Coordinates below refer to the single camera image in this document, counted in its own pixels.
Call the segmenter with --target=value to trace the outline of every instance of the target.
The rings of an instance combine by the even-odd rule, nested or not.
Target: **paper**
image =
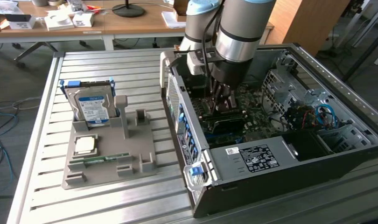
[[[184,28],[186,27],[186,22],[176,21],[174,12],[162,12],[162,15],[166,21],[166,25],[170,28]]]

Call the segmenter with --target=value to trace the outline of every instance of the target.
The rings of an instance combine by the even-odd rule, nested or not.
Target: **black lamp base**
[[[116,5],[112,7],[112,12],[122,17],[138,17],[146,13],[146,10],[140,6],[130,4],[130,8],[127,5]]]

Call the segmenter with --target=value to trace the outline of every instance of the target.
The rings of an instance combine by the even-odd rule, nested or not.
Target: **wooden cabinet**
[[[297,42],[315,55],[350,0],[277,0],[267,44]]]

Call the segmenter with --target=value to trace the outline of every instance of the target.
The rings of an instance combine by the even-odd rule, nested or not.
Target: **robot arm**
[[[198,75],[198,65],[202,65],[204,67],[202,73],[211,78],[212,111],[222,112],[236,106],[234,91],[247,74],[275,2],[277,0],[223,0],[224,8],[216,45],[208,51],[214,54],[207,54],[207,57],[203,57],[203,54],[199,55],[198,51],[188,55],[191,73]],[[222,7],[222,5],[216,6],[218,3],[218,0],[190,1],[183,50],[203,49],[203,45],[198,42],[202,35],[206,37],[206,46],[210,45],[212,39],[210,30],[214,29],[207,30],[204,24],[214,23],[208,27],[216,25],[212,19],[218,16],[214,16],[219,12],[216,8]],[[199,6],[207,6],[208,11],[199,14],[191,13],[191,11],[195,11],[194,7],[200,8]],[[208,70],[210,63],[212,63],[211,72]]]

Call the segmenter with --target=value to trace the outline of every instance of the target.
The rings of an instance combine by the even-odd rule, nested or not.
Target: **hard drive label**
[[[87,122],[92,124],[100,124],[110,120],[107,108],[103,106],[104,102],[106,100],[103,96],[79,98],[79,103]]]
[[[240,149],[239,153],[252,173],[279,166],[267,145]]]

